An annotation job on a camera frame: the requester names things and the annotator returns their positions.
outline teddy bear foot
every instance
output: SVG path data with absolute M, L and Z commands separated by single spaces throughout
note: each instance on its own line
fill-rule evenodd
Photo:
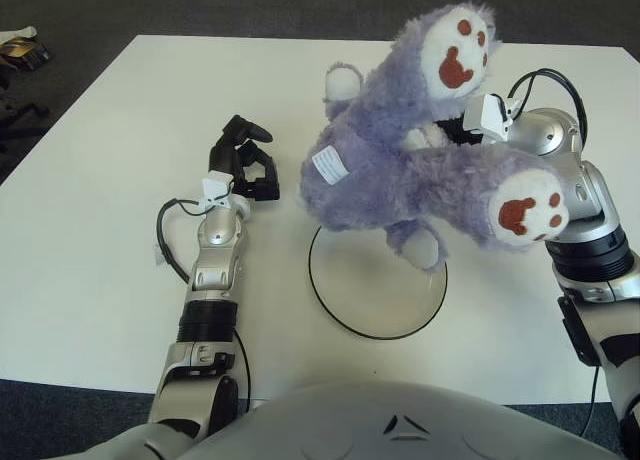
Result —
M 477 12 L 456 7 L 426 33 L 421 67 L 432 98 L 460 98 L 485 76 L 489 26 Z
M 424 228 L 416 230 L 400 248 L 399 255 L 419 270 L 430 270 L 438 265 L 438 240 Z
M 569 221 L 557 178 L 528 169 L 507 178 L 489 200 L 489 221 L 495 237 L 525 246 L 557 236 Z
M 360 94 L 361 88 L 362 75 L 353 65 L 336 63 L 327 72 L 325 94 L 329 102 L 352 100 Z

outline floor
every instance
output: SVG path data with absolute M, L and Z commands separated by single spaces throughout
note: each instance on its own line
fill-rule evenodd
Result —
M 0 0 L 0 30 L 34 25 L 53 54 L 35 72 L 9 75 L 16 102 L 51 109 L 47 120 L 20 121 L 38 126 L 54 123 L 137 34 L 382 40 L 408 18 L 460 1 L 466 0 Z M 640 0 L 473 1 L 495 8 L 506 42 L 622 46 L 640 59 Z M 167 75 L 184 68 L 187 58 Z M 0 182 L 35 144 L 9 144 L 10 154 L 0 154 Z M 148 395 L 0 381 L 0 457 L 87 448 L 143 422 L 149 404 Z M 569 431 L 579 430 L 587 412 L 586 405 L 518 408 Z M 618 451 L 610 405 L 597 406 L 587 436 Z

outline white table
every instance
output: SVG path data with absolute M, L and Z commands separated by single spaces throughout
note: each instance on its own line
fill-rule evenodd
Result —
M 313 297 L 306 255 L 316 222 L 294 196 L 299 164 L 326 124 L 324 71 L 338 59 L 368 71 L 387 50 L 386 42 L 137 37 L 0 187 L 0 378 L 155 389 L 185 289 L 154 262 L 155 217 L 168 198 L 199 195 L 209 149 L 239 113 L 273 133 L 266 150 L 283 197 L 254 204 L 247 225 L 239 330 L 256 398 L 376 378 L 504 404 L 587 401 L 592 371 L 560 323 L 542 245 L 524 255 L 485 252 L 438 223 L 451 253 L 447 297 L 427 328 L 403 340 L 355 337 Z M 504 45 L 486 89 L 506 94 L 542 66 L 566 73 L 581 92 L 585 158 L 604 173 L 640 246 L 631 181 L 640 159 L 638 64 L 620 48 Z M 544 79 L 528 104 L 536 106 L 573 112 Z M 185 266 L 196 255 L 198 222 L 167 217 Z M 235 374 L 244 389 L 241 361 Z

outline white fabric tag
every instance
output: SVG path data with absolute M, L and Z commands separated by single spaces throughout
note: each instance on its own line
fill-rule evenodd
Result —
M 340 160 L 340 155 L 331 145 L 320 150 L 311 160 L 329 185 L 335 185 L 349 175 L 349 171 Z

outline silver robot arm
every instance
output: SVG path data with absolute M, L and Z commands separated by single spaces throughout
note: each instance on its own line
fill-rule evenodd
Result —
M 261 127 L 234 116 L 211 149 L 209 175 L 198 212 L 200 252 L 187 275 L 162 237 L 162 214 L 181 200 L 170 200 L 158 217 L 158 242 L 167 262 L 187 282 L 178 336 L 169 347 L 153 399 L 149 422 L 78 455 L 86 460 L 171 460 L 221 430 L 238 413 L 238 384 L 227 372 L 236 357 L 234 334 L 240 259 L 247 233 L 249 202 L 276 200 L 279 186 L 271 157 L 251 140 L 270 142 Z M 258 162 L 265 177 L 247 181 L 244 168 Z
M 508 99 L 503 110 L 516 113 Z M 479 97 L 465 128 L 484 142 L 506 142 L 540 155 L 563 180 L 566 229 L 545 242 L 563 291 L 558 303 L 578 358 L 603 368 L 626 453 L 640 456 L 640 258 L 629 248 L 600 171 L 582 160 L 579 124 L 566 112 L 541 108 L 504 119 L 494 96 Z

